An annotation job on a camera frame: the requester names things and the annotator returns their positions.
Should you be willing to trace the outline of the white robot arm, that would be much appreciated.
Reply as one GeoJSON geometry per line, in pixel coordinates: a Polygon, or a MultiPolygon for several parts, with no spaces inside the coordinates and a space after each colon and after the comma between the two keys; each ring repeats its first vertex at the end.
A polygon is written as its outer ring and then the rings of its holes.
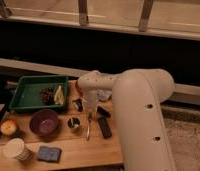
{"type": "Polygon", "coordinates": [[[112,92],[125,171],[177,171],[160,107],[174,90],[167,71],[131,69],[107,76],[91,71],[78,79],[78,86],[85,94],[112,92]]]}

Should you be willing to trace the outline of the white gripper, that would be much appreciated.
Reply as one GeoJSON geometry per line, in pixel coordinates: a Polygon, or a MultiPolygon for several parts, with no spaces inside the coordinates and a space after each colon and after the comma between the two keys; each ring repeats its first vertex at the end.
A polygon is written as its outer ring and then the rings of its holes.
{"type": "Polygon", "coordinates": [[[98,97],[96,91],[86,91],[83,95],[83,109],[86,113],[96,113],[98,107],[98,97]]]}

